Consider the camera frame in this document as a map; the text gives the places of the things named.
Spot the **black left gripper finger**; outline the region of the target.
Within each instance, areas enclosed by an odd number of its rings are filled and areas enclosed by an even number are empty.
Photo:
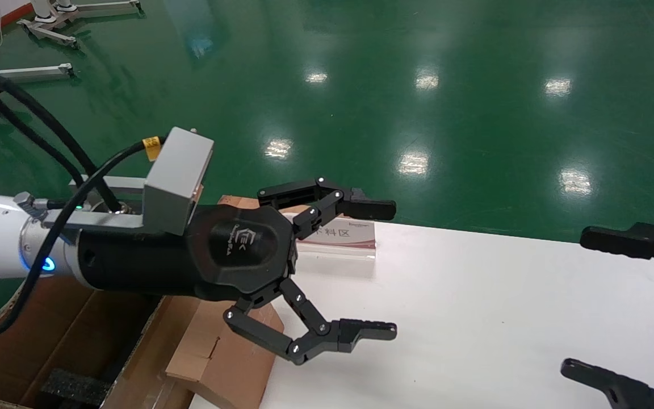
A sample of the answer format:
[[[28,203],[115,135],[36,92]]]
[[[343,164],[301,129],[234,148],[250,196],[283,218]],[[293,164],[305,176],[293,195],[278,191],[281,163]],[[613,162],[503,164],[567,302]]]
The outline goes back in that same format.
[[[252,309],[265,306],[279,297],[288,303],[307,328],[306,334],[298,339],[291,339],[249,316]],[[324,352],[350,354],[363,339],[392,341],[397,337],[395,323],[360,319],[327,321],[290,278],[267,285],[255,296],[239,298],[234,306],[226,310],[223,318],[229,329],[237,335],[294,365],[303,365]]]
[[[285,183],[258,192],[260,207],[276,210],[305,205],[294,216],[292,230],[296,239],[306,239],[339,215],[358,220],[393,220],[397,204],[391,200],[370,199],[359,188],[342,188],[325,178]]]

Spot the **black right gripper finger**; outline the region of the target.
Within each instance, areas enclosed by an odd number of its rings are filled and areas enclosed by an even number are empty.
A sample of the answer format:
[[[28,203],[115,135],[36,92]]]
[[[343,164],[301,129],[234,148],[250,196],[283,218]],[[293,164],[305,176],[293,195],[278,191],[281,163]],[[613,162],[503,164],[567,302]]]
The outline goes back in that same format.
[[[600,391],[612,408],[654,408],[654,388],[636,379],[571,358],[561,363],[560,373]]]
[[[580,246],[628,258],[653,259],[654,224],[634,223],[625,231],[587,226],[581,233]]]

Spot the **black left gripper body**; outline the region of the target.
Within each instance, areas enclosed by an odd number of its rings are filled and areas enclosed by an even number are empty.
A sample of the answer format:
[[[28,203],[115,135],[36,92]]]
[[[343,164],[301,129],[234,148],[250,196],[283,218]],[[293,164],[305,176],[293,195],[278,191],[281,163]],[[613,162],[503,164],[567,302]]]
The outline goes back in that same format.
[[[183,235],[82,231],[78,263],[98,290],[260,301],[293,272],[295,240],[275,208],[208,205]]]

